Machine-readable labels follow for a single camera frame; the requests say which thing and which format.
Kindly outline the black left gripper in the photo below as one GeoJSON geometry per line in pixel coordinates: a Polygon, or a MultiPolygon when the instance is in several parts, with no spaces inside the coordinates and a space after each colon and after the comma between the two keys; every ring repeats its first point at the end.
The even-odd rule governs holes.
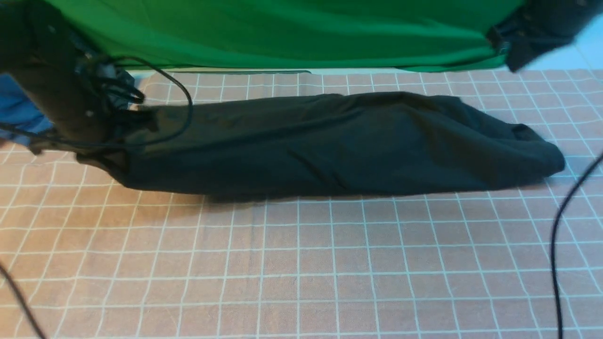
{"type": "Polygon", "coordinates": [[[82,144],[76,147],[75,160],[84,165],[128,165],[130,150],[138,147],[127,138],[140,131],[158,131],[157,112],[151,106],[86,111],[75,125],[75,141],[82,144]]]}

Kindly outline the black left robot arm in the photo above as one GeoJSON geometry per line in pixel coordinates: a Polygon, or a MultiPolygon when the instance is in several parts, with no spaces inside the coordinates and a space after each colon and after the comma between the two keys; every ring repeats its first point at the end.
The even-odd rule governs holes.
{"type": "Polygon", "coordinates": [[[1,2],[1,73],[15,80],[51,125],[29,150],[102,154],[122,161],[137,132],[157,132],[154,110],[131,109],[145,96],[116,60],[43,0],[1,2]]]}

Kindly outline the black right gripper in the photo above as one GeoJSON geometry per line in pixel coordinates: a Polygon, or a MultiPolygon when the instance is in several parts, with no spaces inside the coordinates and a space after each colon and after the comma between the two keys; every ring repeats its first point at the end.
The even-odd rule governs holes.
{"type": "Polygon", "coordinates": [[[526,0],[485,37],[511,72],[574,43],[603,10],[601,0],[526,0]]]}

